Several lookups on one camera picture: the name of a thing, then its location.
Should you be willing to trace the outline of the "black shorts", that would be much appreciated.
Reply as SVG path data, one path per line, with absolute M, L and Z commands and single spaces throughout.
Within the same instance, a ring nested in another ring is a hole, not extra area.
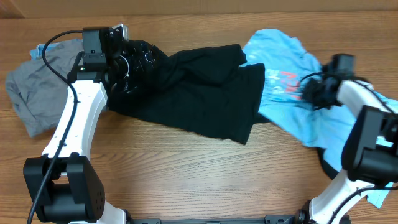
M 110 93 L 109 109 L 125 116 L 246 144 L 264 88 L 263 63 L 249 65 L 239 44 L 179 51 L 152 45 L 155 67 L 141 93 Z

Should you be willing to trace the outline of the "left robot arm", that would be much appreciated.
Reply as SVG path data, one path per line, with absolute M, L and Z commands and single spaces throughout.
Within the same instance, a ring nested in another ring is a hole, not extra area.
M 81 31 L 83 50 L 63 81 L 67 101 L 42 155 L 28 158 L 23 175 L 32 199 L 28 221 L 132 223 L 127 210 L 112 206 L 90 162 L 98 118 L 109 99 L 137 93 L 139 77 L 154 66 L 146 43 L 134 45 L 124 24 Z

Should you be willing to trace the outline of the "light blue t-shirt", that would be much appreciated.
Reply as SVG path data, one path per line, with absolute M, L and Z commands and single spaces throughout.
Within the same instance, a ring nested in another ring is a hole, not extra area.
M 256 31 L 243 48 L 249 65 L 263 63 L 265 83 L 259 113 L 304 146 L 343 150 L 356 121 L 346 106 L 314 110 L 303 101 L 304 76 L 318 73 L 320 62 L 296 37 L 278 29 Z

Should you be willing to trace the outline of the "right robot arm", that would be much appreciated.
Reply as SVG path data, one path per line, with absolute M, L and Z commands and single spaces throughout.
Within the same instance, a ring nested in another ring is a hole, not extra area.
M 331 184 L 309 200 L 291 223 L 350 223 L 347 212 L 370 191 L 393 191 L 397 182 L 397 113 L 354 72 L 355 58 L 335 54 L 316 80 L 303 89 L 315 110 L 347 106 L 356 122 L 345 142 L 342 169 Z

